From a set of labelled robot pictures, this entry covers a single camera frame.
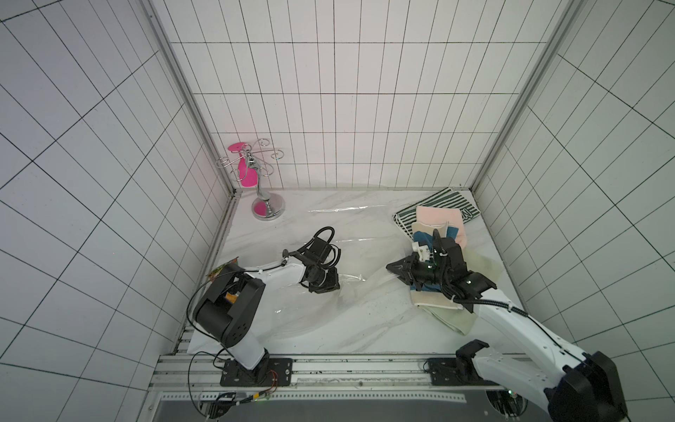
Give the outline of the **light green folded towel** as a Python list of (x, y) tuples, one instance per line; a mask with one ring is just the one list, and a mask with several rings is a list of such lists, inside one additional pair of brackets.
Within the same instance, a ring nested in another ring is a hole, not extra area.
[(461, 335), (469, 334), (477, 316), (473, 312), (488, 283), (499, 279), (501, 264), (471, 249), (459, 248), (444, 257), (433, 253), (424, 269), (430, 276), (420, 280), (420, 290), (411, 290), (415, 306)]

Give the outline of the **clear plastic vacuum bag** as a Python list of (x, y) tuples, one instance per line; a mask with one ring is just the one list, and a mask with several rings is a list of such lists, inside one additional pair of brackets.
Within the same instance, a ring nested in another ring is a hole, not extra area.
[(386, 266), (411, 250), (389, 198), (295, 202), (277, 220), (237, 216), (219, 260), (267, 287), (252, 331), (275, 349), (348, 348), (417, 316), (409, 288)]

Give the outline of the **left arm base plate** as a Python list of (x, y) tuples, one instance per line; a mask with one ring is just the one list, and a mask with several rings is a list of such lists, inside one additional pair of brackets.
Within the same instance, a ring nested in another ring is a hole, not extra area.
[(223, 365), (220, 385), (224, 388), (288, 387), (294, 361), (290, 358), (264, 357), (255, 369), (246, 369), (236, 360)]

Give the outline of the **chrome cup holder stand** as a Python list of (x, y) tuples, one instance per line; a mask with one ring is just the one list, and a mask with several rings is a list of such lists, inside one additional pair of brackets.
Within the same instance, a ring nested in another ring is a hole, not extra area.
[[(277, 193), (271, 193), (262, 186), (263, 179), (269, 179), (274, 175), (274, 167), (265, 160), (265, 154), (268, 153), (274, 161), (284, 158), (284, 152), (272, 147), (272, 141), (266, 138), (258, 138), (256, 142), (247, 144), (252, 147), (252, 154), (255, 156), (258, 167), (258, 186), (255, 187), (256, 199), (251, 204), (251, 212), (255, 218), (260, 221), (272, 221), (280, 217), (285, 210), (285, 202)], [(238, 171), (235, 167), (237, 163), (237, 154), (228, 151), (228, 156), (222, 156), (216, 160), (216, 165), (222, 169), (229, 170), (230, 174), (238, 181)]]

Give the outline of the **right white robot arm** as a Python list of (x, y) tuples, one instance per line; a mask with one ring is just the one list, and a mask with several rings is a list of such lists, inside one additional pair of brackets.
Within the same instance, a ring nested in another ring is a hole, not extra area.
[(455, 352), (463, 384), (495, 383), (546, 411), (554, 421), (623, 421), (629, 409), (619, 371), (604, 353), (587, 353), (518, 308), (483, 274), (469, 270), (462, 248), (435, 231), (430, 245), (389, 263), (406, 285), (438, 288), (446, 299), (481, 318), (521, 347), (529, 362), (474, 339)]

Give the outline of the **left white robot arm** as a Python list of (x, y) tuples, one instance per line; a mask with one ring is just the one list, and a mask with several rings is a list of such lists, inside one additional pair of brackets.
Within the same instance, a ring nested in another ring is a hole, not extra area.
[(311, 332), (336, 314), (340, 249), (326, 226), (277, 263), (253, 269), (237, 260), (214, 269), (188, 302), (186, 319), (250, 377), (268, 372), (270, 339)]

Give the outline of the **green striped Doraemon towel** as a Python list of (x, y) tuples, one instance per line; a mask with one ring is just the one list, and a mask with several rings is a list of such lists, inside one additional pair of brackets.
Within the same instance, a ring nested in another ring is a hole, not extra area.
[(444, 188), (393, 214), (393, 222), (405, 235), (413, 238), (415, 223), (441, 234), (455, 235), (461, 245), (466, 244), (465, 225), (478, 218), (481, 212), (460, 191)]

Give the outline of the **pink towel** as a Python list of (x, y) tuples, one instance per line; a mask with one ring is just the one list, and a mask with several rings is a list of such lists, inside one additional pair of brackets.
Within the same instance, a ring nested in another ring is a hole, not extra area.
[(462, 220), (460, 209), (440, 209), (439, 207), (417, 207), (417, 221), (411, 226), (412, 231), (432, 235), (438, 229), (443, 237), (449, 237), (448, 230), (456, 229), (455, 242), (464, 249), (468, 244), (468, 237)]

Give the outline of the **blue and cream towel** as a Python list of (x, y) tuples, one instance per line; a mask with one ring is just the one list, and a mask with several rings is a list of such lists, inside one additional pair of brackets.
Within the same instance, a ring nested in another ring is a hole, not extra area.
[(462, 306), (451, 299), (462, 299), (458, 283), (469, 270), (462, 246), (455, 241), (457, 228), (422, 223), (414, 223), (413, 227), (416, 258), (410, 283), (412, 303), (420, 308), (458, 311)]

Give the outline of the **colourful snack packet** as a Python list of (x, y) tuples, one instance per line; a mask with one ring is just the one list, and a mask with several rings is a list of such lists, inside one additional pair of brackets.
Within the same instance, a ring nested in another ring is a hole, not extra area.
[(238, 258), (234, 258), (233, 260), (230, 260), (226, 263), (223, 263), (219, 265), (218, 267), (214, 268), (208, 275), (207, 275), (207, 280), (208, 281), (213, 281), (215, 280), (222, 272), (223, 270), (228, 267), (228, 266), (237, 266), (238, 264)]

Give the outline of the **aluminium mounting rail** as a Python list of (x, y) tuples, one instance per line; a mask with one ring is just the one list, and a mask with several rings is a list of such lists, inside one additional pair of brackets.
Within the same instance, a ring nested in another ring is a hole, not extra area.
[[(309, 390), (439, 390), (486, 388), (496, 386), (432, 386), (423, 370), (430, 358), (455, 358), (452, 354), (320, 354), (281, 355), (294, 361), (291, 383), (277, 387), (281, 391)], [(177, 354), (165, 356), (156, 364), (150, 386), (155, 390), (264, 390), (265, 387), (224, 388), (220, 385), (224, 363), (228, 356), (216, 358), (212, 353)]]

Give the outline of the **pink plastic cup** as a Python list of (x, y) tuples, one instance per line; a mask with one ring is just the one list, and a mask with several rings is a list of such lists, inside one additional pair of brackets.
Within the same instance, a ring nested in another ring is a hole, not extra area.
[(228, 147), (228, 151), (237, 154), (235, 167), (238, 171), (237, 178), (244, 188), (258, 186), (258, 167), (255, 156), (252, 154), (251, 145), (246, 142), (237, 142)]

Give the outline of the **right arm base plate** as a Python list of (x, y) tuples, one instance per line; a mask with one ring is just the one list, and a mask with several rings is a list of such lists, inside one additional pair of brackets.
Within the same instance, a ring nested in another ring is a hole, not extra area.
[(457, 358), (430, 358), (423, 365), (432, 386), (496, 386), (478, 376), (473, 364)]

